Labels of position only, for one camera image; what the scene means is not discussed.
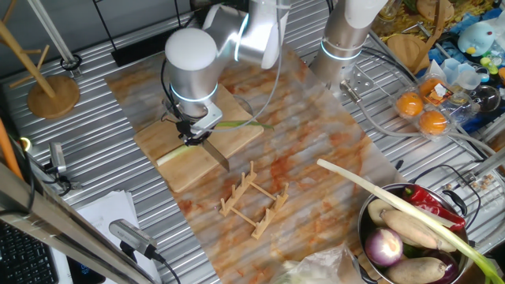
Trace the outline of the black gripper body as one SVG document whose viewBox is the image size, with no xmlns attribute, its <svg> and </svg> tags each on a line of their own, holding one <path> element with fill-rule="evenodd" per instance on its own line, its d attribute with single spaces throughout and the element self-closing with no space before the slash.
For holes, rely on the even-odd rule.
<svg viewBox="0 0 505 284">
<path fill-rule="evenodd" d="M 210 135 L 213 128 L 205 128 L 198 121 L 179 121 L 177 123 L 178 138 L 186 146 L 198 146 Z"/>
</svg>

